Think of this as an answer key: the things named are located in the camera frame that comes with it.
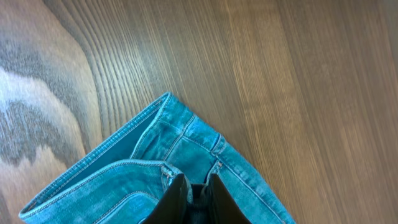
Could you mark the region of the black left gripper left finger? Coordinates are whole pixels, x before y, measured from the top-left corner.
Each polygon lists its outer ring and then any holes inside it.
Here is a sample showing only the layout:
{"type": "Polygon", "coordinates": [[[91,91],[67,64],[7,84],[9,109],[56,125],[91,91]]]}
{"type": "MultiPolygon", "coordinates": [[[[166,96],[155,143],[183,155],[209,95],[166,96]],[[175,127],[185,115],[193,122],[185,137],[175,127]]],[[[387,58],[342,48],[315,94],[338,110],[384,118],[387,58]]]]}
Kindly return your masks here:
{"type": "Polygon", "coordinates": [[[187,207],[187,195],[185,176],[179,174],[143,224],[182,224],[187,207]]]}

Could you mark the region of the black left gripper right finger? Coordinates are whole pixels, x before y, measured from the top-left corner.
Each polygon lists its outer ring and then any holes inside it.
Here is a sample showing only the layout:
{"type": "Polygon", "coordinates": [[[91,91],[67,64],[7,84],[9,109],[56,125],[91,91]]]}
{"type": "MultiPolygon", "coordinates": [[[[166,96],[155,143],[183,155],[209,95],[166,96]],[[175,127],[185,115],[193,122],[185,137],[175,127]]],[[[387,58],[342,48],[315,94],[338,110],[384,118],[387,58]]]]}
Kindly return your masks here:
{"type": "Polygon", "coordinates": [[[208,214],[210,223],[251,224],[216,174],[208,182],[208,214]]]}

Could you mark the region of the light blue denim jeans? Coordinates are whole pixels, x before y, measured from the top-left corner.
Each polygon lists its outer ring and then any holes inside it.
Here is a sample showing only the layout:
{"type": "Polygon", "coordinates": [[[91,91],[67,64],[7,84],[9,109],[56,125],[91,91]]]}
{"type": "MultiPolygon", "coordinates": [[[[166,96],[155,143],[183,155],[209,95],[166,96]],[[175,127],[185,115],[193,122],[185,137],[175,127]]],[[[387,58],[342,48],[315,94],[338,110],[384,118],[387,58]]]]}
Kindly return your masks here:
{"type": "Polygon", "coordinates": [[[26,223],[143,223],[179,174],[188,186],[183,223],[210,223],[211,174],[251,223],[293,222],[258,171],[171,93],[55,179],[19,217],[26,223]]]}

